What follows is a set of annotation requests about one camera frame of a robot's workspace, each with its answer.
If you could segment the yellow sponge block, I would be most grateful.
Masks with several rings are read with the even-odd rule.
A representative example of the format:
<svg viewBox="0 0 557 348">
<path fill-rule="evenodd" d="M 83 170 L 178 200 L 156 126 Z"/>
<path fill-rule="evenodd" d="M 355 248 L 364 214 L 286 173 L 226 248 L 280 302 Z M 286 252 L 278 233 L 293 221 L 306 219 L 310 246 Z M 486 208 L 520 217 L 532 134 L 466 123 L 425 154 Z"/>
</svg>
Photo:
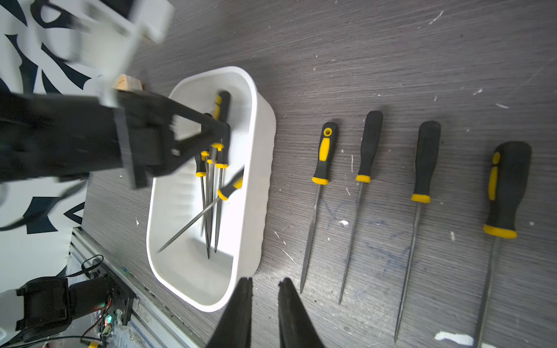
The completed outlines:
<svg viewBox="0 0 557 348">
<path fill-rule="evenodd" d="M 144 84 L 138 78 L 122 74 L 115 80 L 113 88 L 119 91 L 143 91 Z"/>
</svg>

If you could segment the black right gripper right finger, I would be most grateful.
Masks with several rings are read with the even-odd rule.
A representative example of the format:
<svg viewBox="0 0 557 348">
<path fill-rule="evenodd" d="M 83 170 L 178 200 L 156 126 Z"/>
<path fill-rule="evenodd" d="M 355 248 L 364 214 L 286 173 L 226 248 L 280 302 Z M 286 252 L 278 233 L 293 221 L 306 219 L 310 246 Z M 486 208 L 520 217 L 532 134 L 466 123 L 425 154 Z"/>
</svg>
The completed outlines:
<svg viewBox="0 0 557 348">
<path fill-rule="evenodd" d="M 280 347 L 324 347 L 290 278 L 279 283 Z"/>
</svg>

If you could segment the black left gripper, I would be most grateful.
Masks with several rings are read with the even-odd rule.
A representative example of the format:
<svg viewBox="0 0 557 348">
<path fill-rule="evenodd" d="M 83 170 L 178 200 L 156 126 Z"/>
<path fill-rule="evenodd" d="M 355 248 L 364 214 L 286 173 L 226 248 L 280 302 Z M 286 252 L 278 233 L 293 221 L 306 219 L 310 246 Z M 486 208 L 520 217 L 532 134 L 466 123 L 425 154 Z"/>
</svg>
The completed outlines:
<svg viewBox="0 0 557 348">
<path fill-rule="evenodd" d="M 159 94 L 116 97 L 111 108 L 96 97 L 2 91 L 1 182 L 125 168 L 141 189 L 230 134 L 227 123 Z"/>
</svg>

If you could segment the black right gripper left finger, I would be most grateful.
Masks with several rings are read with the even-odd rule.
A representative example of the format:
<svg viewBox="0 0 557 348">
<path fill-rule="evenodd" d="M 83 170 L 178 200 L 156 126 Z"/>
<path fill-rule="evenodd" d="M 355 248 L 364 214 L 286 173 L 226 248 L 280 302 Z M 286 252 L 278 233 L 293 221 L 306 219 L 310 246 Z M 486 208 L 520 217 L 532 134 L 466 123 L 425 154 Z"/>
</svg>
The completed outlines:
<svg viewBox="0 0 557 348">
<path fill-rule="evenodd" d="M 241 278 L 206 348 L 251 347 L 252 279 Z"/>
</svg>

